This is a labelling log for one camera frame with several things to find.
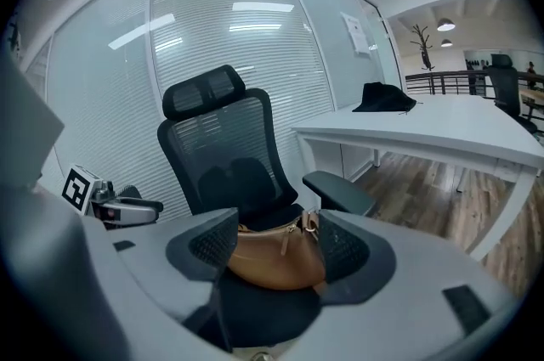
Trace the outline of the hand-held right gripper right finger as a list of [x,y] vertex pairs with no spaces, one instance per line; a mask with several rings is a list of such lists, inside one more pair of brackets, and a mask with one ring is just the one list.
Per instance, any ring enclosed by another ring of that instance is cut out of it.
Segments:
[[326,286],[287,360],[474,360],[519,302],[455,244],[346,212],[320,212],[320,238],[364,257]]

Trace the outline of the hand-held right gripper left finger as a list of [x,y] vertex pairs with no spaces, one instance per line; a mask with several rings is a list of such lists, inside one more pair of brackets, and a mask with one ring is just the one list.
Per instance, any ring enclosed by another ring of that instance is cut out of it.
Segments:
[[215,307],[237,223],[235,208],[111,231],[96,218],[82,219],[88,248],[99,259],[97,269],[118,259],[122,274],[179,323],[202,307]]

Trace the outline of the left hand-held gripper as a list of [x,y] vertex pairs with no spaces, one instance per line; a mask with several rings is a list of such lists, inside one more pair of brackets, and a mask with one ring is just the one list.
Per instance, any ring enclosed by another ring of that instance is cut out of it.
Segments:
[[[97,218],[107,229],[152,224],[163,211],[160,201],[141,199],[136,186],[128,185],[115,194],[111,181],[77,164],[70,165],[61,197],[80,216]],[[108,210],[105,205],[111,201]]]

